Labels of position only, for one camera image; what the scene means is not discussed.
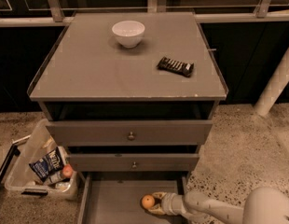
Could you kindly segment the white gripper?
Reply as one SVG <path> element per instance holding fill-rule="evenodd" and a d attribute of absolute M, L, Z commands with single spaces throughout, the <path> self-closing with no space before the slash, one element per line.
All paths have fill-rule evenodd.
<path fill-rule="evenodd" d="M 178 216 L 185 211 L 183 196 L 171 192 L 153 192 L 152 196 L 155 199 L 161 200 L 161 203 L 155 204 L 148 208 L 148 211 L 153 215 L 163 216 Z"/>

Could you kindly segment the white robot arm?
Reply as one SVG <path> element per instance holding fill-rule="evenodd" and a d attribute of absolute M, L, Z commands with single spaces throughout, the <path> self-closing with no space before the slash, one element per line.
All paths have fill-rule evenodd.
<path fill-rule="evenodd" d="M 203 223 L 207 216 L 224 224 L 289 224 L 289 198 L 269 187 L 254 189 L 244 207 L 212 199 L 194 190 L 184 195 L 154 192 L 145 195 L 141 205 L 153 215 L 181 216 L 191 224 Z"/>

